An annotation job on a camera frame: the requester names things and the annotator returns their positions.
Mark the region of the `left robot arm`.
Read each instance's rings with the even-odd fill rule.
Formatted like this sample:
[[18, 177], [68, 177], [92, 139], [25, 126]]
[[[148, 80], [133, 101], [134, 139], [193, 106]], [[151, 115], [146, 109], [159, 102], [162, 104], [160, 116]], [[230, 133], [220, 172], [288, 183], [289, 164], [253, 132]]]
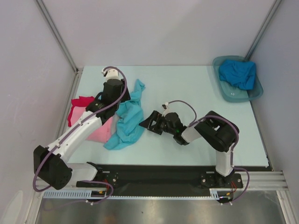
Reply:
[[81, 117], [56, 141], [47, 147], [37, 146], [33, 151], [33, 189], [38, 178], [56, 190], [64, 188], [71, 180], [72, 169], [67, 163], [83, 141], [91, 135], [101, 140], [108, 136], [112, 121], [121, 102], [130, 99], [125, 78], [111, 78], [103, 91], [85, 108]]

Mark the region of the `light blue t-shirt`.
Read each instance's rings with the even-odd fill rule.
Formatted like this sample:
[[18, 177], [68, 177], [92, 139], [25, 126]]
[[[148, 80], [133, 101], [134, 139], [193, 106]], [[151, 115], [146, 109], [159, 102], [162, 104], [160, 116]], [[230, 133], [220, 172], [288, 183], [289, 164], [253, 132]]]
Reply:
[[130, 93], [131, 99], [121, 103], [116, 115], [119, 117], [116, 122], [116, 131], [104, 148], [107, 150], [121, 150], [136, 143], [143, 134], [144, 129], [139, 126], [144, 120], [141, 99], [145, 84], [139, 79], [135, 81], [134, 90]]

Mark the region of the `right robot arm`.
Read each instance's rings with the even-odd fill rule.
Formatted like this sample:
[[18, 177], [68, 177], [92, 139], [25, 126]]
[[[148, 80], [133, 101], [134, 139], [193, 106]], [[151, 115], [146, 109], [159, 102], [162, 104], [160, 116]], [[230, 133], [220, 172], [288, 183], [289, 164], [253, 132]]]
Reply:
[[175, 112], [152, 114], [139, 123], [139, 126], [161, 135], [169, 133], [179, 144], [186, 146], [196, 139], [203, 138], [216, 150], [215, 181], [220, 187], [227, 187], [233, 180], [233, 149], [239, 140], [239, 128], [214, 111], [190, 126], [185, 126]]

